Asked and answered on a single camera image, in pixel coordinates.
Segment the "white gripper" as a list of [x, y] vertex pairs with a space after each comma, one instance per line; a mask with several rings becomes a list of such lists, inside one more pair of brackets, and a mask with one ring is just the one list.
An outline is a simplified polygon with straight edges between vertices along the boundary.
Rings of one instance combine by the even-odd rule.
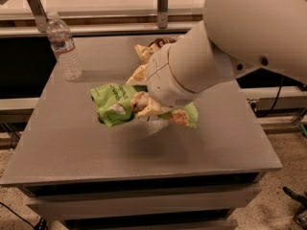
[[136, 117], [164, 114], [171, 108], [185, 107], [200, 96], [182, 87], [174, 77], [169, 63], [170, 48], [171, 44], [164, 45], [150, 57], [148, 66], [140, 65], [126, 81], [130, 85], [146, 84], [149, 92], [138, 92], [130, 101]]

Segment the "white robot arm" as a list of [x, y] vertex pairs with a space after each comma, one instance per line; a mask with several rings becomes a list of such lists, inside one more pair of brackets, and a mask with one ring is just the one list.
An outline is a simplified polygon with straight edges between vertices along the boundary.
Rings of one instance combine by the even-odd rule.
[[204, 0], [202, 21], [137, 71], [147, 92], [131, 108], [164, 114], [260, 68], [307, 83], [307, 0]]

